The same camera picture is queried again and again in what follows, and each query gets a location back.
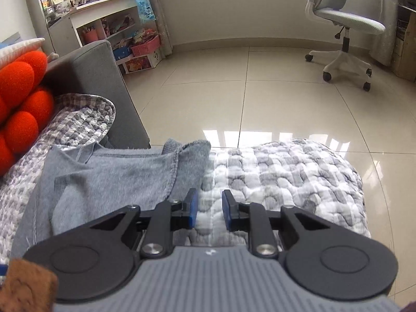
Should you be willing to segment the grey patterned quilt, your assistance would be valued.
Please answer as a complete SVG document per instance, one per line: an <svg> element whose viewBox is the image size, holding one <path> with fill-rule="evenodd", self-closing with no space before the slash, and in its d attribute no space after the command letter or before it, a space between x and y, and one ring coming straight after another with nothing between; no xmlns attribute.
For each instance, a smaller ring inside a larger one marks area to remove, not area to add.
<svg viewBox="0 0 416 312"><path fill-rule="evenodd" d="M58 101L54 119L30 151L1 178L2 263L12 258L16 231L49 150L54 146L69 150L100 144L116 117L114 104L101 96L65 94ZM358 172L340 155L309 139L244 149L211 147L202 184L196 190L196 226L190 232L177 232L176 244L228 246L246 242L243 233L226 229L222 214L224 190L230 190L236 201L244 204L257 203L272 211L297 206L369 236Z"/></svg>

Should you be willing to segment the grey curtain right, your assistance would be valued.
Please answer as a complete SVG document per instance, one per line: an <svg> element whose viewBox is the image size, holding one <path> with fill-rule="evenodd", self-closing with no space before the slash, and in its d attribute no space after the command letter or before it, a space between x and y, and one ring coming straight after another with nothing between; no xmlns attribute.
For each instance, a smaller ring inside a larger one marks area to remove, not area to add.
<svg viewBox="0 0 416 312"><path fill-rule="evenodd" d="M379 22L385 27L381 35L376 35L370 49L370 56L384 66L390 66L395 46L398 17L398 0L380 0Z"/></svg>

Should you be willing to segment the dark grey sofa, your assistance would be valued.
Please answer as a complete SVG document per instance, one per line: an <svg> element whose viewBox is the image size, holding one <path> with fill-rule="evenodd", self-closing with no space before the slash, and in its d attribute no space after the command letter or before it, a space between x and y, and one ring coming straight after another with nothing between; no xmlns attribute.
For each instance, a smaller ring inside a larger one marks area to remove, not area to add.
<svg viewBox="0 0 416 312"><path fill-rule="evenodd" d="M151 147L108 41L92 42L52 61L48 64L42 84L56 96L67 93L92 94L112 101L116 117L100 142L104 147Z"/></svg>

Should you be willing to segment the wooden shelf unit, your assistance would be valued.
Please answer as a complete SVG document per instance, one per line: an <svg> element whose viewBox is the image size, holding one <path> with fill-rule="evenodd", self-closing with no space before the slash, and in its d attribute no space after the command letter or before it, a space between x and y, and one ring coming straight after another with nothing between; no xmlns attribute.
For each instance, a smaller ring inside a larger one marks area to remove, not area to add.
<svg viewBox="0 0 416 312"><path fill-rule="evenodd" d="M391 69L396 76L415 82L415 0L398 0Z"/></svg>

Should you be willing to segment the teal hanging bag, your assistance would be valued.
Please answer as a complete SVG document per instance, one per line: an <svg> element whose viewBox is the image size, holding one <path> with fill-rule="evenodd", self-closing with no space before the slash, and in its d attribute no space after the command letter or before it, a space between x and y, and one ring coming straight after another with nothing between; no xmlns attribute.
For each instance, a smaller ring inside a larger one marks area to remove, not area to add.
<svg viewBox="0 0 416 312"><path fill-rule="evenodd" d="M135 0L135 2L138 8L138 15L141 23L156 21L156 16L150 0Z"/></svg>

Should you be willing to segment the white desk with shelves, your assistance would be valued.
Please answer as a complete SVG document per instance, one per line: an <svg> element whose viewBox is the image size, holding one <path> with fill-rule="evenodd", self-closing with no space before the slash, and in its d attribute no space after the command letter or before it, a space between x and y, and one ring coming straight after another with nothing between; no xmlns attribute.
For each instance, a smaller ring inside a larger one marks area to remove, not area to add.
<svg viewBox="0 0 416 312"><path fill-rule="evenodd" d="M155 66L148 55L134 57L131 46L159 35L159 58L172 54L161 0L150 0L156 21L141 23L135 0L62 0L40 13L46 49L60 56L99 40L107 40L115 59L131 73Z"/></svg>

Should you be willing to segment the orange pumpkin plush cushion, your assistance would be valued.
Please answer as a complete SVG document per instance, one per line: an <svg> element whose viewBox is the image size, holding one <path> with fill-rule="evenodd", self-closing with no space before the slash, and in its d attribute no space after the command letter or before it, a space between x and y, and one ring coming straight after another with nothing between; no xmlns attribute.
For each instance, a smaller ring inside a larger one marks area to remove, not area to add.
<svg viewBox="0 0 416 312"><path fill-rule="evenodd" d="M29 51L1 64L1 175L27 153L55 112L52 93L41 85L47 55Z"/></svg>

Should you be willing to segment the pink storage basket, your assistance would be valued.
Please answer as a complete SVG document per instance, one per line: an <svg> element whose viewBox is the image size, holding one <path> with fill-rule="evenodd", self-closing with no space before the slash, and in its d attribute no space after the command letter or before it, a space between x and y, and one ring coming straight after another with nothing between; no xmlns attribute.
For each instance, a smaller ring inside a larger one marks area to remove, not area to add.
<svg viewBox="0 0 416 312"><path fill-rule="evenodd" d="M156 51L161 46L160 36L156 35L152 39L142 44L134 44L131 46L131 52L134 57L145 56Z"/></svg>

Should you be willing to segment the brown fuzzy sleeve cuff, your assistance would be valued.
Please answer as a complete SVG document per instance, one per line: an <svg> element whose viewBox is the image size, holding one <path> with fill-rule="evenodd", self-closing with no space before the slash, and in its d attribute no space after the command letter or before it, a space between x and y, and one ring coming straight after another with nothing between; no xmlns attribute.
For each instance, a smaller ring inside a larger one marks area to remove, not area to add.
<svg viewBox="0 0 416 312"><path fill-rule="evenodd" d="M58 283L50 270L22 258L12 259L1 285L1 311L53 311Z"/></svg>

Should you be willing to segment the grey office chair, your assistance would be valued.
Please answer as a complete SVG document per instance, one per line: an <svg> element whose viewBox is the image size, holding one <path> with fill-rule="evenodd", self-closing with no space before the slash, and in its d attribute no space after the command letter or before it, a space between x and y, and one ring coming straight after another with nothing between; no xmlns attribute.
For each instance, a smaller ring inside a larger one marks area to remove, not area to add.
<svg viewBox="0 0 416 312"><path fill-rule="evenodd" d="M314 21L329 21L341 30L335 38L342 39L342 48L337 51L310 51L305 55L305 60L311 62L314 58L322 57L331 59L322 71L322 78L325 82L332 80L332 70L339 68L342 64L349 66L354 73L364 79L363 89L368 92L371 89L372 66L352 55L350 49L350 30L357 30L367 35L382 35L386 28L375 20L351 14L343 11L348 0L306 0L305 15Z"/></svg>

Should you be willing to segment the grey knit sweater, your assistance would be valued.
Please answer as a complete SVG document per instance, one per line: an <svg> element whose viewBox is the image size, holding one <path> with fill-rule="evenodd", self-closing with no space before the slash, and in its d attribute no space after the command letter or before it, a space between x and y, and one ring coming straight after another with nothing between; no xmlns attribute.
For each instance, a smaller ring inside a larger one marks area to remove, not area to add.
<svg viewBox="0 0 416 312"><path fill-rule="evenodd" d="M34 244L128 205L152 210L199 189L209 162L206 140L160 149L107 149L88 144L52 147L11 247L20 258Z"/></svg>

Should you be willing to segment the white pillow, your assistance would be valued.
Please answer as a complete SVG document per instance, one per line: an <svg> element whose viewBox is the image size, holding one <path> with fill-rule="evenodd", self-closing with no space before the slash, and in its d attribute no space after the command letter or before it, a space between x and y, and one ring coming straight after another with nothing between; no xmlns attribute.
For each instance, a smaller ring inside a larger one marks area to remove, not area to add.
<svg viewBox="0 0 416 312"><path fill-rule="evenodd" d="M11 44L0 49L0 69L14 62L22 55L38 50L45 41L45 38L34 38L30 40L24 40Z"/></svg>

